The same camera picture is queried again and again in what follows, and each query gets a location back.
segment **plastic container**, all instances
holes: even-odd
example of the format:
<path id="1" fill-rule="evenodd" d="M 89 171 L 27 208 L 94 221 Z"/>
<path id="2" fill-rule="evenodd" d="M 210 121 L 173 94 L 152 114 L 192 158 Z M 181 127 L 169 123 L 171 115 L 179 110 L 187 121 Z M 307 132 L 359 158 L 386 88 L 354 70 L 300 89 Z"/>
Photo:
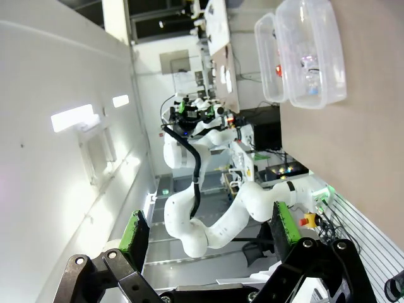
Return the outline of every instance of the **plastic container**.
<path id="1" fill-rule="evenodd" d="M 329 0 L 285 0 L 276 39 L 292 105 L 320 109 L 347 97 L 340 33 Z"/>
<path id="2" fill-rule="evenodd" d="M 275 36 L 275 15 L 273 11 L 258 20 L 255 24 L 254 32 L 265 99 L 270 102 L 284 102 L 288 99 L 288 94 L 285 89 L 285 78 L 279 77 L 276 73 L 276 67 L 282 65 Z"/>

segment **wooden table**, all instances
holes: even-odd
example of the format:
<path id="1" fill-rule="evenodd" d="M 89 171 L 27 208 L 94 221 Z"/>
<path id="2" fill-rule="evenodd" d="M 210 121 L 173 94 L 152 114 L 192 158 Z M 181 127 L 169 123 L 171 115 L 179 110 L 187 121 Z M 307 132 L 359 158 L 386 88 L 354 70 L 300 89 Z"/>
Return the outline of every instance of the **wooden table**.
<path id="1" fill-rule="evenodd" d="M 281 105 L 284 149 L 404 249 L 404 2 L 331 0 L 348 98 Z"/>
<path id="2" fill-rule="evenodd" d="M 237 94 L 237 80 L 235 77 L 235 66 L 233 58 L 233 50 L 231 44 L 222 47 L 218 52 L 212 55 L 212 59 L 216 66 L 216 97 L 220 99 L 222 105 L 232 112 L 239 113 L 239 95 Z M 227 84 L 220 81 L 220 68 L 225 66 L 225 69 L 230 71 L 232 83 L 232 91 L 229 93 Z"/>

